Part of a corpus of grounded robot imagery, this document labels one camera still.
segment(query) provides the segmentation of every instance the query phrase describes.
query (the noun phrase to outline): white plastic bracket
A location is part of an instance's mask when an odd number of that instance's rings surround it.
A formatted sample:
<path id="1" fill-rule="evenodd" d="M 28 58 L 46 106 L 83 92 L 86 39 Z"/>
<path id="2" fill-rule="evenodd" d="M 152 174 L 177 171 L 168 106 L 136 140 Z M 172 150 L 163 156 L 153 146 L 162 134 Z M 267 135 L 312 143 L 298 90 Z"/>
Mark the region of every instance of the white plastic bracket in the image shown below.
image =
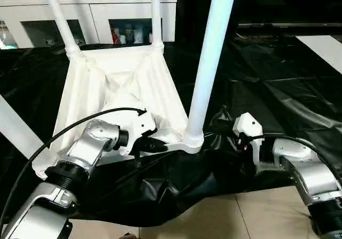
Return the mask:
<path id="1" fill-rule="evenodd" d="M 262 135 L 262 126 L 253 118 L 253 116 L 246 112 L 235 120 L 233 132 L 237 136 L 239 136 L 240 133 L 244 133 L 246 136 L 259 136 Z M 251 141 L 254 164 L 260 162 L 259 153 L 262 141 L 263 138 Z"/>

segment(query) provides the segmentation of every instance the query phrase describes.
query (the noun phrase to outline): black tarp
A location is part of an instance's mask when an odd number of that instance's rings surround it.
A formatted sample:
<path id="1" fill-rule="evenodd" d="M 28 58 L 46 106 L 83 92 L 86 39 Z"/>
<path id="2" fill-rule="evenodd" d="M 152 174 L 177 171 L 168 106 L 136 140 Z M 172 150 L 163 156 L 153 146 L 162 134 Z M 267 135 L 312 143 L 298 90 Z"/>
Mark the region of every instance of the black tarp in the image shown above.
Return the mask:
<path id="1" fill-rule="evenodd" d="M 165 60 L 186 111 L 199 54 L 184 43 L 165 46 Z M 52 135 L 67 73 L 63 48 L 0 51 L 0 63 L 1 95 L 46 141 Z M 145 157 L 140 170 L 133 161 L 98 167 L 79 197 L 81 208 L 74 217 L 156 226 L 204 197 L 289 185 L 291 181 L 282 171 L 255 174 L 249 150 L 237 153 L 232 148 L 232 121 L 244 112 L 251 113 L 264 132 L 310 140 L 342 172 L 341 88 L 342 76 L 294 37 L 234 40 L 222 51 L 201 152 Z M 264 143 L 266 158 L 271 143 Z M 3 136 L 0 148 L 3 206 L 25 158 Z M 34 172 L 28 172 L 9 215 L 38 182 Z"/>

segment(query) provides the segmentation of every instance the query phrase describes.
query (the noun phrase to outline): glass cabinet door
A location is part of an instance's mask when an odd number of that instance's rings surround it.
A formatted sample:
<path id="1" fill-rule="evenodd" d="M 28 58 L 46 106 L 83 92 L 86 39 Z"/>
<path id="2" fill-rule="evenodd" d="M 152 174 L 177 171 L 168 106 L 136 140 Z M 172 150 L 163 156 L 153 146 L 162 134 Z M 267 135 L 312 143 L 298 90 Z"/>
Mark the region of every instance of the glass cabinet door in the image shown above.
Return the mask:
<path id="1" fill-rule="evenodd" d="M 114 44 L 150 44 L 152 19 L 109 19 Z"/>
<path id="2" fill-rule="evenodd" d="M 67 20 L 70 30 L 78 45 L 85 44 L 85 39 L 78 20 Z M 54 20 L 22 21 L 25 31 L 34 47 L 52 47 L 64 45 Z"/>
<path id="3" fill-rule="evenodd" d="M 12 34 L 8 30 L 5 22 L 1 21 L 1 20 L 0 20 L 0 40 L 6 46 L 11 46 L 11 47 L 14 47 L 14 48 L 18 47 L 18 45 L 16 44 Z"/>

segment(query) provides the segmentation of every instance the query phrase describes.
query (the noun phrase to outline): tiled floor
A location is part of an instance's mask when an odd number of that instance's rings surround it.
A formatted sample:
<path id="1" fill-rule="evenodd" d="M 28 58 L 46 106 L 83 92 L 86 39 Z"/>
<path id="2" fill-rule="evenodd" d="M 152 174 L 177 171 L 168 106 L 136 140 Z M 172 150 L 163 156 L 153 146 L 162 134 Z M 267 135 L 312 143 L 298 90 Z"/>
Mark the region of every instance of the tiled floor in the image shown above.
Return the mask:
<path id="1" fill-rule="evenodd" d="M 294 187 L 207 198 L 159 227 L 72 222 L 72 239 L 118 239 L 125 233 L 142 239 L 317 238 Z"/>

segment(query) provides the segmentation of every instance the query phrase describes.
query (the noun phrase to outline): black cable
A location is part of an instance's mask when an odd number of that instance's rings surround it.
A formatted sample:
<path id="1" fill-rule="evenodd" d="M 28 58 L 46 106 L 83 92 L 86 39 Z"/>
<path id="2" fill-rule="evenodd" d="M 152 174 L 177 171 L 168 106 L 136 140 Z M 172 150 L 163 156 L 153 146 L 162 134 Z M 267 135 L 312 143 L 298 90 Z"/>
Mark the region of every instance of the black cable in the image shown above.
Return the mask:
<path id="1" fill-rule="evenodd" d="M 265 137 L 288 139 L 288 140 L 291 140 L 291 141 L 300 143 L 300 144 L 302 144 L 302 145 L 304 145 L 304 146 L 310 148 L 311 150 L 313 150 L 314 152 L 317 153 L 317 155 L 318 155 L 318 157 L 320 158 L 320 160 L 321 160 L 324 164 L 326 164 L 326 166 L 330 169 L 330 171 L 333 173 L 333 175 L 335 176 L 335 178 L 338 180 L 338 182 L 339 182 L 340 185 L 342 186 L 342 179 L 341 179 L 341 177 L 339 176 L 337 169 L 336 169 L 333 165 L 331 165 L 331 164 L 329 163 L 329 161 L 325 158 L 325 156 L 323 155 L 323 153 L 322 153 L 318 148 L 316 148 L 315 146 L 313 146 L 313 145 L 311 145 L 310 143 L 304 141 L 303 139 L 295 138 L 295 137 L 292 137 L 292 136 L 279 135 L 279 134 L 263 134 L 263 135 L 260 135 L 260 136 L 251 136 L 251 137 L 249 137 L 249 140 L 250 140 L 250 141 L 253 141 L 253 140 L 261 139 L 261 138 L 265 138 Z"/>
<path id="2" fill-rule="evenodd" d="M 3 211 L 1 213 L 1 217 L 0 217 L 0 234 L 2 232 L 2 229 L 3 229 L 3 226 L 4 226 L 4 220 L 5 220 L 5 214 L 10 206 L 10 202 L 11 202 L 11 199 L 13 197 L 13 194 L 14 194 L 14 191 L 15 189 L 17 188 L 18 186 L 18 183 L 19 183 L 19 180 L 21 179 L 21 177 L 23 176 L 23 174 L 25 173 L 25 171 L 30 167 L 31 163 L 34 161 L 34 159 L 46 148 L 48 147 L 53 141 L 55 141 L 57 138 L 59 138 L 60 136 L 62 136 L 64 133 L 68 132 L 70 129 L 78 126 L 79 124 L 87 121 L 87 120 L 90 120 L 92 118 L 95 118 L 95 117 L 98 117 L 98 116 L 101 116 L 103 114 L 107 114 L 107 113 L 111 113 L 111 112 L 118 112 L 118 111 L 136 111 L 138 112 L 139 115 L 145 113 L 146 111 L 144 110 L 140 110 L 140 109 L 137 109 L 137 108 L 130 108 L 130 107 L 122 107 L 122 108 L 114 108 L 114 109 L 109 109 L 109 110 L 106 110 L 106 111 L 102 111 L 102 112 L 98 112 L 98 113 L 95 113 L 93 115 L 90 115 L 88 117 L 85 117 L 73 124 L 71 124 L 70 126 L 67 126 L 65 129 L 61 130 L 60 132 L 58 132 L 55 136 L 53 136 L 52 138 L 50 138 L 45 144 L 43 144 L 41 147 L 39 147 L 39 149 L 37 151 L 34 152 L 34 154 L 28 159 L 28 161 L 25 163 L 24 167 L 22 168 L 21 172 L 19 173 L 11 191 L 10 191 L 10 194 L 6 200 L 6 203 L 4 205 L 4 208 L 3 208 Z"/>

